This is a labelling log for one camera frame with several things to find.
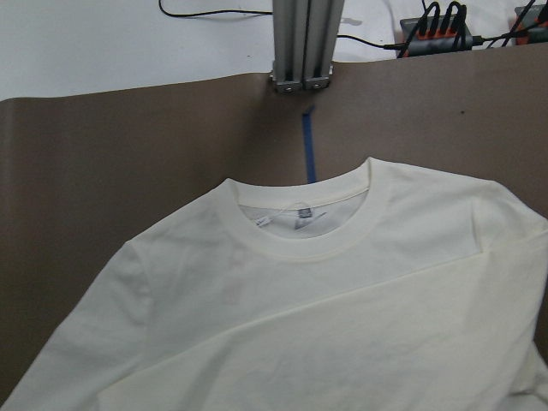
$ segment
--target metal frame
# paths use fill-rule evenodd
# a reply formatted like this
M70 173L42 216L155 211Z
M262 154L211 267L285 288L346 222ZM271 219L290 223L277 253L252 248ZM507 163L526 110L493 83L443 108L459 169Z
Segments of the metal frame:
M343 6L344 0L272 0L272 80L279 92L329 85Z

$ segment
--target blue tape strip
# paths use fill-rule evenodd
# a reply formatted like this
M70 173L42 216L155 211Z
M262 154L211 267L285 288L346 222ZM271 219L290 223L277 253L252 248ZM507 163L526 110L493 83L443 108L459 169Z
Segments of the blue tape strip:
M314 150L312 138L312 118L311 114L314 111L314 106L311 106L302 115L302 133L305 143L305 156L307 158L307 179L308 184L316 182L316 166L314 165Z

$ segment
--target crew neck collar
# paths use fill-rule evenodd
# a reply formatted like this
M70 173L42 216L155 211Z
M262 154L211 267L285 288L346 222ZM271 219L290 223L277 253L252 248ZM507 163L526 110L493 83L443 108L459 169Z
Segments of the crew neck collar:
M254 186L231 178L211 193L223 226L253 250L279 259L309 260L329 257L369 235L389 198L390 178L385 162L369 157L345 174L299 186ZM312 207L349 199L368 190L356 212L336 229L310 238L287 238L265 231L248 219L239 205L284 209L298 201Z

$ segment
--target shirt sleeve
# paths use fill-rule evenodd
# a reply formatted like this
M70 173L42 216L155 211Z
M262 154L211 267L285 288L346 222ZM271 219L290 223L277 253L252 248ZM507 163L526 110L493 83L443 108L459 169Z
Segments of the shirt sleeve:
M485 251L538 234L548 229L548 220L502 184L486 182L474 204L474 229Z
M139 364L150 287L130 243L110 259L56 328L0 411L83 411Z

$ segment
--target brown table surface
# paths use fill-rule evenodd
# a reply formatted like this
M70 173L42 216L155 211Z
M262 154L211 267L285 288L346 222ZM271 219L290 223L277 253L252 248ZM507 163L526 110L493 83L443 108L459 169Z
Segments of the brown table surface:
M280 95L267 74L0 102L0 402L109 257L218 185L319 180L367 157L501 182L548 216L548 45L338 63ZM548 355L548 311L535 341Z

